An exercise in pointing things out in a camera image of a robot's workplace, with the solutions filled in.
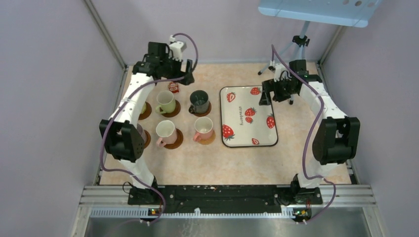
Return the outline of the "dark green mug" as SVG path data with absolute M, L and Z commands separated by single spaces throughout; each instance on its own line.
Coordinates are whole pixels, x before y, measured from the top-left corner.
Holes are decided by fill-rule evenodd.
M 209 108 L 209 95 L 203 90 L 196 90 L 190 95 L 189 113 L 204 114 Z

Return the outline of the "light green mug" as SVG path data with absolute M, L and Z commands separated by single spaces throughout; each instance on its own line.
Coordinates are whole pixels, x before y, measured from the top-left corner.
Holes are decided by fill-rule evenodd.
M 175 111 L 176 101 L 171 91 L 165 90 L 159 92 L 157 102 L 156 112 L 158 114 L 169 114 Z

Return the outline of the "white strawberry tray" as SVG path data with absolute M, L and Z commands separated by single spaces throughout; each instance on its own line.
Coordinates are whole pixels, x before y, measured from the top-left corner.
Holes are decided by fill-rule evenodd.
M 259 105 L 262 86 L 227 86 L 219 92 L 222 142 L 229 148 L 272 147 L 279 141 L 271 105 Z

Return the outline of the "dark brown round coaster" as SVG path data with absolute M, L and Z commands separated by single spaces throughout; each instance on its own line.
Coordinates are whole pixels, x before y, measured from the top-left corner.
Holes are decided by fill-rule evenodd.
M 176 115 L 178 115 L 181 111 L 181 105 L 178 100 L 175 100 L 175 110 L 171 113 L 163 113 L 162 116 L 166 118 L 172 118 Z

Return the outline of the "dark brown wooden coaster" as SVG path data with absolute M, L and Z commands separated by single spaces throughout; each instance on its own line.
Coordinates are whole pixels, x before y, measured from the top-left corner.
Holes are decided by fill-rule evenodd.
M 196 117 L 207 116 L 211 112 L 211 102 L 206 102 L 203 105 L 191 105 L 189 113 Z

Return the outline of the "brown wooden round coaster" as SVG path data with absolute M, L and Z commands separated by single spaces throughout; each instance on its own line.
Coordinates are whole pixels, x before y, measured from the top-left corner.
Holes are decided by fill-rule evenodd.
M 145 111 L 144 114 L 139 115 L 138 120 L 144 120 L 144 119 L 148 118 L 150 116 L 151 112 L 152 112 L 151 105 L 147 102 L 147 110 Z

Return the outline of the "pale pink mug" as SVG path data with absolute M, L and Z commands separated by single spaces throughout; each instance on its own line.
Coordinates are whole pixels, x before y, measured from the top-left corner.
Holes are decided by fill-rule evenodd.
M 170 120 L 164 120 L 158 123 L 156 126 L 156 134 L 158 139 L 156 145 L 158 147 L 164 147 L 166 145 L 172 145 L 177 140 L 177 130 L 174 123 Z

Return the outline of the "woven rattan coaster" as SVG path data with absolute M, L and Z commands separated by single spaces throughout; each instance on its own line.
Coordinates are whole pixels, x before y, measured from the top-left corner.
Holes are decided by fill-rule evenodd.
M 201 139 L 201 140 L 199 140 L 198 141 L 198 143 L 199 144 L 201 144 L 201 145 L 209 145 L 209 144 L 211 144 L 214 140 L 216 139 L 216 133 L 213 131 L 212 132 L 212 135 L 211 135 L 211 137 L 210 138 L 208 138 L 208 139 Z

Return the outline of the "purple mug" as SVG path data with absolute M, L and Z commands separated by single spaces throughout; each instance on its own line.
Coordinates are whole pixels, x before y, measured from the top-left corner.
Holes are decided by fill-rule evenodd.
M 147 135 L 143 129 L 143 127 L 140 124 L 137 124 L 136 129 L 139 133 L 139 135 L 141 136 L 141 138 L 143 139 L 143 141 L 146 143 L 147 142 Z

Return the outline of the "yellow-green mug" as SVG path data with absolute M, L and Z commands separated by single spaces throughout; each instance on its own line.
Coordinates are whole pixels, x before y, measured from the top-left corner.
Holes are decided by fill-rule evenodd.
M 142 114 L 144 114 L 145 113 L 145 111 L 147 110 L 147 102 L 145 102 L 144 104 L 143 104 L 143 107 L 142 107 L 142 110 L 141 110 L 141 115 Z

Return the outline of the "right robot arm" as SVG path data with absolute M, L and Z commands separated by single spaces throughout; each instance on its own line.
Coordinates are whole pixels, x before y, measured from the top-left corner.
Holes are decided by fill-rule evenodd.
M 288 191 L 293 202 L 304 203 L 318 197 L 318 187 L 331 170 L 355 157 L 361 123 L 338 108 L 320 76 L 307 71 L 305 60 L 287 65 L 271 60 L 267 68 L 274 77 L 262 83 L 259 105 L 297 95 L 315 115 L 313 125 L 318 129 L 314 139 L 307 138 L 304 143 L 302 172 L 293 178 Z

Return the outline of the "red snack packet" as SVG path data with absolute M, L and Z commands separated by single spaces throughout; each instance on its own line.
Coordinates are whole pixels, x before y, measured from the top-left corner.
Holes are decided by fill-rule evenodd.
M 171 81 L 168 85 L 168 89 L 173 94 L 179 93 L 180 92 L 179 83 Z

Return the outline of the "light blue tripod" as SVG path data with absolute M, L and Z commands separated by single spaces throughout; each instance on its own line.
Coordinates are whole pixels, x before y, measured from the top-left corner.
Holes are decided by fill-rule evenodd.
M 278 59 L 277 55 L 282 56 L 284 53 L 288 52 L 292 47 L 294 48 L 294 51 L 291 56 L 291 61 L 289 63 L 283 63 L 280 61 L 279 63 L 282 63 L 286 69 L 287 67 L 290 67 L 294 72 L 300 73 L 304 77 L 308 75 L 308 71 L 306 70 L 306 66 L 303 66 L 303 62 L 305 62 L 305 48 L 308 46 L 310 39 L 306 35 L 307 30 L 309 28 L 310 22 L 305 21 L 303 24 L 303 27 L 298 35 L 293 36 L 292 40 L 287 44 L 287 46 L 283 47 L 283 49 L 280 50 L 280 52 L 275 53 L 271 52 L 271 58 L 268 61 L 268 63 L 257 73 L 259 76 L 262 75 L 266 70 L 269 70 L 269 64 L 270 61 L 275 61 Z M 290 72 L 291 79 L 297 79 L 293 73 Z M 293 104 L 294 95 L 291 95 L 291 98 L 289 100 L 289 104 Z

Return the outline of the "light blue panel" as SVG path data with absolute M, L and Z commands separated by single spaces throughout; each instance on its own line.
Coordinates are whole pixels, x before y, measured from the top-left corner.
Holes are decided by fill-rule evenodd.
M 261 0 L 266 16 L 364 28 L 381 0 Z

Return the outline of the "aluminium frame rail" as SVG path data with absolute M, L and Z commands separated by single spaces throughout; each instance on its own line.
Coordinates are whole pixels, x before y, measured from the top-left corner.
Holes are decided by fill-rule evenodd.
M 166 185 L 150 203 L 125 184 L 86 186 L 74 237 L 387 237 L 368 185 Z

